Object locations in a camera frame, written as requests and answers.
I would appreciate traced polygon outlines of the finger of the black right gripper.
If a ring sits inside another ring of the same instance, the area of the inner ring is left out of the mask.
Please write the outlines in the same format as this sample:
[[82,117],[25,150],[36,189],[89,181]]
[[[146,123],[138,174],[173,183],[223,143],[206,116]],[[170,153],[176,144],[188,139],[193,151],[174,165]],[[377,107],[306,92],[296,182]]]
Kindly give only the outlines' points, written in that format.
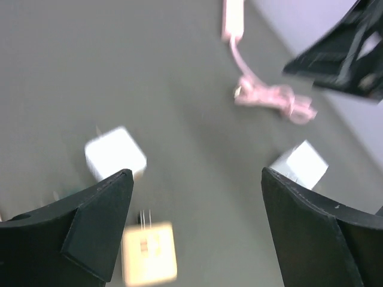
[[382,100],[382,42],[361,53],[373,35],[382,36],[382,1],[356,1],[329,32],[289,61],[283,72],[311,78],[315,87]]

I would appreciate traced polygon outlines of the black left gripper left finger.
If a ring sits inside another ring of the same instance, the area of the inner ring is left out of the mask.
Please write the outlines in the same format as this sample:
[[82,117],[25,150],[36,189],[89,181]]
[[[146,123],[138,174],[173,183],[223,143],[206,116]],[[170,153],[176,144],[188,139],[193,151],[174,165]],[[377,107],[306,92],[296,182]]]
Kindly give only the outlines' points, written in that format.
[[1,286],[105,286],[133,191],[123,169],[64,199],[1,222]]

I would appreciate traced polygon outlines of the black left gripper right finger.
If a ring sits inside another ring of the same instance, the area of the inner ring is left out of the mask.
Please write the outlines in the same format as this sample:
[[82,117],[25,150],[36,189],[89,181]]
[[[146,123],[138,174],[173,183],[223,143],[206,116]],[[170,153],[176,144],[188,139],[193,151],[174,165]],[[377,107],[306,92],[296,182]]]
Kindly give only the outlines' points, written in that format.
[[285,286],[382,286],[382,210],[366,213],[262,170]]

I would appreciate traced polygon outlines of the orange cube adapter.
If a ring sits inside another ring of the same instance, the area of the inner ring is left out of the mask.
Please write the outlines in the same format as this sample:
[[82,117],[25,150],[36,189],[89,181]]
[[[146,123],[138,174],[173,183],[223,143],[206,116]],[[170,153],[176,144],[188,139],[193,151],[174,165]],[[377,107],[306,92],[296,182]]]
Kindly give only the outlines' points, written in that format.
[[121,269],[126,286],[175,281],[178,268],[171,222],[153,222],[151,212],[141,210],[137,224],[123,231]]

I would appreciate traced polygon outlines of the white tiger cube plug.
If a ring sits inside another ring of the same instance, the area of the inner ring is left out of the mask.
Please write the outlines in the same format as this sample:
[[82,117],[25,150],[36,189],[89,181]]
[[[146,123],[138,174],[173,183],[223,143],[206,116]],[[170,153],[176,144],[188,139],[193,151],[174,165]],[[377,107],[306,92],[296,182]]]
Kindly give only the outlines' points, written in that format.
[[90,172],[98,182],[122,169],[129,169],[137,178],[147,168],[146,155],[124,126],[88,141],[84,155]]

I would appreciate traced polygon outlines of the pink power strip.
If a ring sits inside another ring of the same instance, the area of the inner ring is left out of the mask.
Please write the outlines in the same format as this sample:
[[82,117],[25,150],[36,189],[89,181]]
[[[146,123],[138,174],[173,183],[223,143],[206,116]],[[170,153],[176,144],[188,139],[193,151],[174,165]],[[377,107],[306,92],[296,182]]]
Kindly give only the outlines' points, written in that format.
[[244,34],[244,0],[223,1],[221,38],[239,42]]

